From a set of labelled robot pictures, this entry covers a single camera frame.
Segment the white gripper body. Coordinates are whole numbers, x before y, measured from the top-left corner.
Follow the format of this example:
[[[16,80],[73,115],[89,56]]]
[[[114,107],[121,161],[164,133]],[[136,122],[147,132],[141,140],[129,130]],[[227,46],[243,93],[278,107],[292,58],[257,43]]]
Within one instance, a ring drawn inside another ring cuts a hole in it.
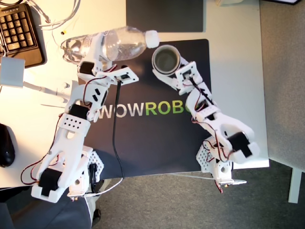
[[[201,111],[212,105],[212,94],[205,82],[184,84],[178,93],[187,94],[185,106],[188,111]]]
[[[78,66],[77,76],[84,81],[84,84],[72,89],[70,110],[77,109],[80,106],[78,102],[88,106],[89,110],[100,110],[112,83],[109,77],[111,72],[111,63],[104,68],[100,62],[82,61]]]

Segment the moving white gripper finger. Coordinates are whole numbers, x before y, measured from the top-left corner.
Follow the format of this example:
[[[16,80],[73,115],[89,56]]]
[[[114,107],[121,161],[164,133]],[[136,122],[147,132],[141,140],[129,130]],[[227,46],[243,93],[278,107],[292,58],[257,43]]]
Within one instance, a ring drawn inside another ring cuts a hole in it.
[[[105,62],[106,56],[104,51],[104,33],[97,33],[92,37],[90,48],[89,48],[89,56],[94,60]]]
[[[176,78],[171,78],[168,75],[161,74],[157,70],[153,70],[153,74],[157,77],[157,79],[172,87],[173,89],[180,89],[178,85],[178,80]]]

